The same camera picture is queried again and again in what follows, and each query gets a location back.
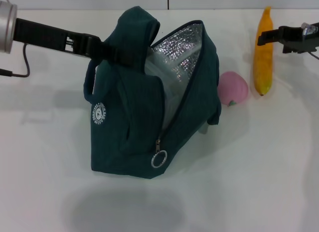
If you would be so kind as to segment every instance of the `insulated lunch bag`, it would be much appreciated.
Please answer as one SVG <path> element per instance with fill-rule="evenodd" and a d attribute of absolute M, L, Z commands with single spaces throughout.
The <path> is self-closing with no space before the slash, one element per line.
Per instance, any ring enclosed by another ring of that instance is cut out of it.
<path fill-rule="evenodd" d="M 206 121 L 218 123 L 219 62 L 203 22 L 152 45 L 159 28 L 140 7 L 129 9 L 104 42 L 118 49 L 114 60 L 89 63 L 93 171 L 151 179 Z"/>

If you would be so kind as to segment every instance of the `white wall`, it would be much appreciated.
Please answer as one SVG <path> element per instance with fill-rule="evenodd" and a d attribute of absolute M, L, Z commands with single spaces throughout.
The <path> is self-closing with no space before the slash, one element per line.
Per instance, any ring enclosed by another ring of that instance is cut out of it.
<path fill-rule="evenodd" d="M 169 0 L 170 9 L 319 8 L 319 0 Z"/>
<path fill-rule="evenodd" d="M 167 0 L 10 0 L 19 9 L 167 9 Z"/>

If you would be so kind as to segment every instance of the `bag handle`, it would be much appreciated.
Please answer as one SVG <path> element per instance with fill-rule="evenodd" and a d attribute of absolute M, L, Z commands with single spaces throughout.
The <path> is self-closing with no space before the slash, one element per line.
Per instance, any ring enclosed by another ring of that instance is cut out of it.
<path fill-rule="evenodd" d="M 86 71 L 85 80 L 84 80 L 84 98 L 91 104 L 96 104 L 97 102 L 100 102 L 102 97 L 98 95 L 93 94 L 93 88 L 95 83 L 95 68 L 100 65 L 102 60 L 94 60 L 92 59 L 89 63 L 88 69 Z"/>

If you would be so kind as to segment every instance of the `metal ring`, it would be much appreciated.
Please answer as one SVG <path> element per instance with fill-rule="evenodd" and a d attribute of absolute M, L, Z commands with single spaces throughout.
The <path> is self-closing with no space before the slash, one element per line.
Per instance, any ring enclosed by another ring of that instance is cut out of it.
<path fill-rule="evenodd" d="M 155 160 L 156 156 L 160 153 L 164 153 L 165 157 L 164 157 L 163 161 L 158 166 L 155 166 L 154 160 Z M 153 156 L 152 161 L 151 161 L 151 165 L 153 168 L 159 168 L 165 163 L 166 159 L 167 159 L 167 152 L 165 150 L 159 151 Z"/>

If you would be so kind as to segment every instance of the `yellow banana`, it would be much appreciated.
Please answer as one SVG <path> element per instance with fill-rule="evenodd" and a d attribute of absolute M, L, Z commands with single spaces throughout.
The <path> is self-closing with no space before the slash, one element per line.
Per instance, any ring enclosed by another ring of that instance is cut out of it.
<path fill-rule="evenodd" d="M 273 44 L 267 43 L 257 46 L 258 37 L 263 31 L 273 30 L 273 22 L 270 17 L 271 7 L 265 8 L 260 19 L 255 42 L 254 55 L 254 84 L 257 92 L 263 96 L 271 88 L 273 82 Z"/>

